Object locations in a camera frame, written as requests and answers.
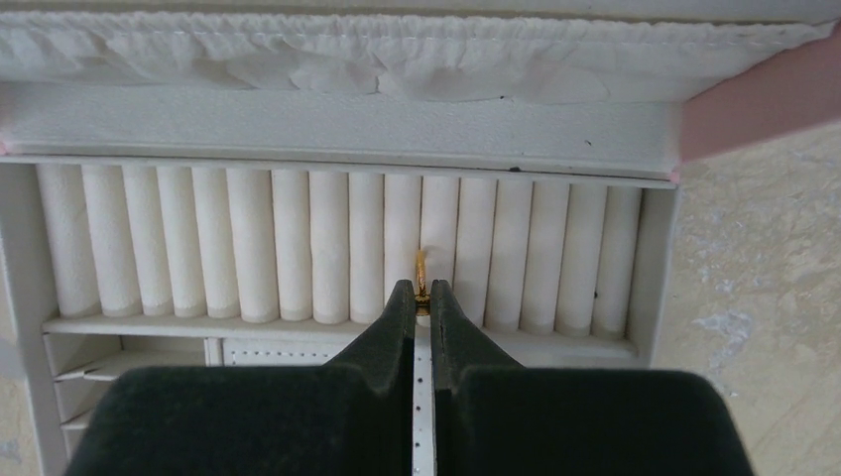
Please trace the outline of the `pink jewelry box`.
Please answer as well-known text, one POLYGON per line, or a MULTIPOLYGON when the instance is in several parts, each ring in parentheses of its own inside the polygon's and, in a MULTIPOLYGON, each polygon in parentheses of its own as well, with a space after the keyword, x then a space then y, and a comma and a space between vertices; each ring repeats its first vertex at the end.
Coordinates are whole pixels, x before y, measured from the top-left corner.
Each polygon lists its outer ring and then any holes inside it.
POLYGON ((1 470, 60 475, 146 364, 316 364, 423 251, 536 367, 716 378, 840 224, 783 158, 723 209, 697 95, 802 53, 836 1, 1 5, 1 470))

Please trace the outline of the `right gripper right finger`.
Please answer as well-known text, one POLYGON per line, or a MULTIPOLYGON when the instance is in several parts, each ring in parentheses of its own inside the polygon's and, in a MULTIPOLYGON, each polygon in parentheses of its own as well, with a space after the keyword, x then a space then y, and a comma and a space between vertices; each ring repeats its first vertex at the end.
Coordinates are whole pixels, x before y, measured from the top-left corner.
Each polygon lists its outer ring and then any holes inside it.
POLYGON ((528 368, 430 288, 440 475, 749 475, 712 385, 686 372, 528 368))

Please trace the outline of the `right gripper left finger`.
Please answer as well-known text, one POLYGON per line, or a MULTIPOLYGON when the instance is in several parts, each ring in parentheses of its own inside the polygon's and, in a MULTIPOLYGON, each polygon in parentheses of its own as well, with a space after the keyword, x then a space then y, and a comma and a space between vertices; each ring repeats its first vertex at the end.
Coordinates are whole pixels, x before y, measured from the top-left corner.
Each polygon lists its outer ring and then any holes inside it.
POLYGON ((407 475, 416 303, 319 366, 145 367, 96 406, 70 475, 407 475))

